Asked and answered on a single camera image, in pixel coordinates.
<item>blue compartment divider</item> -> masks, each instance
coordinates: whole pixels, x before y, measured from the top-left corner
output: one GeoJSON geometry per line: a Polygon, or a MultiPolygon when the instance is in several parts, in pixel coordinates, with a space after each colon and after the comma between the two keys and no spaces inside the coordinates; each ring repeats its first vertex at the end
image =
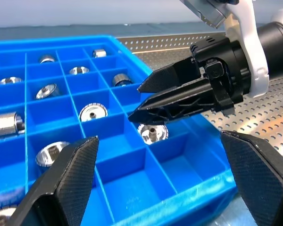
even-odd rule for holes
{"type": "Polygon", "coordinates": [[[0,114],[17,112],[25,133],[0,140],[0,207],[19,204],[42,174],[36,154],[57,141],[98,136],[92,192],[82,225],[199,225],[219,214],[236,192],[219,132],[197,115],[167,125],[169,138],[146,145],[139,125],[127,119],[149,94],[138,86],[151,73],[136,56],[109,36],[0,42],[0,114]],[[107,57],[94,58],[103,48],[107,57]],[[39,64],[40,57],[56,61],[39,64]],[[71,75],[85,66],[89,73],[71,75]],[[113,87],[118,73],[133,84],[113,87]],[[61,96],[35,100],[56,83],[61,96]],[[79,113],[101,103],[108,116],[81,122],[79,113]]]}

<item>metal part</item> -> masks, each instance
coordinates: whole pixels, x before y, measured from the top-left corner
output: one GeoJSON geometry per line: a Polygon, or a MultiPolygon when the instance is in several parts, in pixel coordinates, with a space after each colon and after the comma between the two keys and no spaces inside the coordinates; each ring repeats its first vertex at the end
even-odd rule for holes
{"type": "Polygon", "coordinates": [[[148,145],[168,139],[169,136],[168,129],[165,125],[152,126],[141,124],[137,131],[142,137],[143,141],[148,145]]]}
{"type": "Polygon", "coordinates": [[[180,0],[196,16],[209,26],[218,28],[230,15],[226,4],[214,0],[180,0]]]}
{"type": "Polygon", "coordinates": [[[43,63],[55,62],[56,59],[52,55],[43,55],[39,61],[40,64],[43,64],[43,63]]]}
{"type": "Polygon", "coordinates": [[[107,108],[99,103],[92,103],[86,105],[80,112],[81,121],[90,121],[93,119],[99,119],[108,115],[107,108]]]}
{"type": "Polygon", "coordinates": [[[69,74],[77,75],[77,74],[85,74],[88,73],[90,70],[87,67],[74,67],[69,71],[69,74]]]}
{"type": "Polygon", "coordinates": [[[96,49],[92,52],[92,56],[95,57],[95,58],[106,57],[107,53],[104,49],[96,49]]]}
{"type": "Polygon", "coordinates": [[[16,112],[0,114],[0,139],[18,136],[25,131],[25,124],[16,112]]]}
{"type": "Polygon", "coordinates": [[[36,99],[44,99],[44,98],[48,98],[48,97],[56,97],[56,96],[60,96],[60,90],[58,89],[58,86],[56,85],[56,83],[53,84],[49,84],[47,86],[42,87],[42,89],[40,89],[36,95],[36,99]]]}
{"type": "Polygon", "coordinates": [[[0,226],[5,226],[11,215],[15,212],[15,207],[3,208],[0,210],[0,226]]]}
{"type": "Polygon", "coordinates": [[[69,143],[66,141],[58,141],[42,148],[36,156],[37,165],[39,165],[43,170],[49,168],[57,159],[58,154],[68,144],[69,143]]]}
{"type": "Polygon", "coordinates": [[[22,79],[18,78],[18,77],[9,77],[9,78],[4,78],[2,80],[0,80],[0,85],[6,85],[9,83],[17,83],[17,82],[21,82],[22,79]]]}
{"type": "Polygon", "coordinates": [[[130,84],[132,84],[132,81],[124,73],[117,74],[112,79],[112,85],[113,86],[126,86],[126,85],[130,85],[130,84]]]}

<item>cylindrical metal nut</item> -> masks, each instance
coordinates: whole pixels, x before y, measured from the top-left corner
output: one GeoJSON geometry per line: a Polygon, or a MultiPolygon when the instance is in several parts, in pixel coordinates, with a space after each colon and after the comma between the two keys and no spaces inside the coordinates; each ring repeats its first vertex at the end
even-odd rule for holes
{"type": "Polygon", "coordinates": [[[107,53],[104,49],[96,49],[92,52],[92,56],[95,57],[95,58],[106,57],[107,53]]]}
{"type": "Polygon", "coordinates": [[[58,89],[58,86],[56,85],[56,83],[53,83],[42,87],[42,89],[40,89],[36,94],[36,99],[39,100],[48,97],[57,97],[60,95],[61,93],[60,90],[58,89]]]}
{"type": "Polygon", "coordinates": [[[124,73],[117,74],[112,79],[112,85],[113,86],[126,86],[126,85],[130,85],[130,84],[132,84],[132,81],[124,73]]]}
{"type": "Polygon", "coordinates": [[[49,62],[55,62],[55,61],[56,61],[56,59],[52,55],[43,55],[40,58],[40,64],[49,63],[49,62]]]}
{"type": "Polygon", "coordinates": [[[74,67],[69,71],[69,74],[77,75],[77,74],[85,74],[88,73],[90,70],[87,67],[74,67]]]}
{"type": "Polygon", "coordinates": [[[21,82],[22,79],[18,78],[18,77],[9,77],[9,78],[4,78],[2,80],[0,80],[0,85],[6,85],[8,83],[17,83],[17,82],[21,82]]]}
{"type": "Polygon", "coordinates": [[[11,215],[15,212],[15,207],[3,208],[0,210],[0,226],[5,226],[11,215]]]}
{"type": "Polygon", "coordinates": [[[36,156],[36,163],[40,166],[41,171],[44,172],[52,166],[59,153],[67,145],[69,145],[69,143],[66,141],[58,141],[42,148],[36,156]]]}
{"type": "Polygon", "coordinates": [[[16,112],[0,114],[0,139],[23,133],[25,124],[16,112]]]}

